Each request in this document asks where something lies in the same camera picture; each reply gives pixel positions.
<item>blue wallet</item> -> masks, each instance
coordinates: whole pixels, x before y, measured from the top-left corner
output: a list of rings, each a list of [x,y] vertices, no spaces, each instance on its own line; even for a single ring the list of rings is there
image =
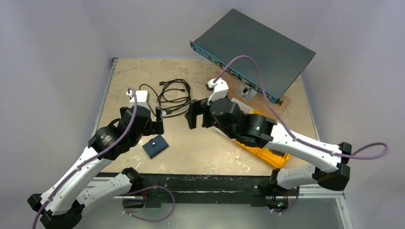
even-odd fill
[[[149,142],[144,144],[142,147],[148,154],[148,156],[150,158],[153,158],[158,153],[162,152],[165,148],[169,147],[169,144],[167,144],[162,135],[158,135],[149,140]]]

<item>wooden board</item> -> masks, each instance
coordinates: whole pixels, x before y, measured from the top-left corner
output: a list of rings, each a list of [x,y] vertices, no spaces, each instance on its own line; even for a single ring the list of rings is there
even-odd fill
[[[211,79],[217,77],[219,75],[219,73],[221,73],[221,69],[217,70],[213,75],[211,75],[209,78],[207,78],[204,81],[204,84],[207,84],[208,81],[210,81]],[[228,95],[228,97],[230,99],[236,98],[237,100],[245,103],[246,105],[260,111],[265,116],[277,120],[276,116],[268,108],[268,106],[266,104],[266,101],[265,101],[264,97],[261,94],[259,94],[259,93],[256,94],[251,101],[248,101],[248,100],[244,99],[243,97],[239,96],[236,93],[236,90],[238,89],[238,87],[243,84],[242,82],[240,82],[235,77],[229,75],[228,73],[224,73],[221,78],[223,80],[225,80],[226,83],[228,84],[228,87],[229,87],[229,91],[228,91],[229,95]],[[285,109],[287,108],[287,106],[291,102],[291,99],[289,99],[285,95],[283,95],[281,97],[281,99],[283,100],[283,104],[281,106],[277,105],[277,104],[273,104],[272,102],[270,102],[271,106],[275,109],[275,111],[279,115],[281,115],[285,111]]]

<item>blue front panel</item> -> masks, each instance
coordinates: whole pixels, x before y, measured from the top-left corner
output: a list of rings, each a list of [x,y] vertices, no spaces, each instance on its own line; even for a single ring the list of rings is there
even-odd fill
[[[201,56],[205,57],[207,60],[211,61],[212,63],[214,63],[215,65],[217,65],[220,68],[224,68],[226,66],[226,64],[222,63],[220,60],[216,59],[215,57],[213,57],[209,52],[206,52],[204,49],[200,48],[198,45],[195,45],[193,43],[191,43],[191,47],[194,51],[196,51],[198,54],[200,54]],[[249,85],[253,90],[255,90],[256,92],[260,93],[261,95],[263,95],[263,93],[261,92],[260,86],[253,83],[252,81],[250,81],[248,78],[246,78],[245,76],[243,76],[242,74],[240,74],[238,71],[236,71],[235,69],[233,69],[232,67],[229,68],[229,71],[227,71],[230,75],[233,75],[235,78],[237,78],[239,81],[246,83],[247,85]],[[281,105],[280,101],[279,103],[277,103],[278,99],[277,97],[275,97],[274,95],[272,95],[270,92],[265,91],[267,93],[267,98],[269,99],[269,101],[271,101],[274,104],[279,104]]]

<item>beige table surface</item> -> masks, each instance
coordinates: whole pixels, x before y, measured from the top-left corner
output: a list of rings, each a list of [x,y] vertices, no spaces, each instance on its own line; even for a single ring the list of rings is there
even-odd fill
[[[119,117],[119,108],[128,106],[125,92],[129,86],[138,89],[142,83],[151,85],[158,93],[160,81],[185,79],[191,86],[192,99],[210,95],[203,81],[218,67],[205,59],[122,59],[118,64],[108,90],[99,127],[106,126]],[[169,98],[181,92],[169,94]],[[300,134],[316,139],[314,126],[301,77],[290,86],[285,95],[291,103],[281,115],[288,126]],[[157,106],[156,96],[151,93],[150,105]],[[273,167],[236,143],[216,132],[202,128],[202,117],[197,118],[197,128],[190,130],[183,115],[163,119],[169,148],[150,159],[142,148],[153,136],[144,136],[137,146],[120,155],[103,172],[121,172],[133,167],[140,173],[219,174],[219,175],[270,175]],[[306,164],[291,157],[284,168]]]

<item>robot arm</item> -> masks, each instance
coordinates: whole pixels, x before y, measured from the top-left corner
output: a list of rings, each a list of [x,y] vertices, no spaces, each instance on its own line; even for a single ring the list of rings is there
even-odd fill
[[[81,219],[82,215],[93,209],[107,199],[125,194],[138,185],[138,173],[132,168],[126,168],[121,174],[89,190],[84,190],[88,183],[103,168],[108,166],[120,154],[126,153],[131,147],[136,146],[144,135],[163,134],[163,121],[161,108],[156,108],[156,121],[152,121],[148,109],[148,92],[136,91],[138,106],[135,114],[135,121],[125,137],[111,150],[102,156],[91,160],[84,167],[79,165],[111,146],[127,129],[133,116],[135,99],[129,94],[130,106],[120,108],[121,118],[113,120],[108,126],[99,128],[95,135],[89,140],[88,146],[84,149],[79,159],[64,174],[64,176],[49,190],[42,194],[33,194],[28,203],[35,211],[42,207],[41,222],[47,229],[73,228]],[[50,194],[59,184],[64,182],[52,199]]]
[[[221,78],[213,81],[214,79],[207,83],[207,88],[213,91],[208,99],[192,101],[186,114],[190,129],[196,127],[196,116],[203,115],[203,127],[215,126],[229,138],[246,146],[288,153],[310,163],[299,168],[273,170],[270,180],[273,186],[290,189],[300,185],[319,184],[330,190],[344,190],[350,176],[347,158],[326,154],[297,142],[280,123],[270,118],[259,114],[244,114],[237,103],[227,98],[226,82]],[[351,153],[351,145],[347,143],[331,145],[294,132],[293,134],[336,153]]]

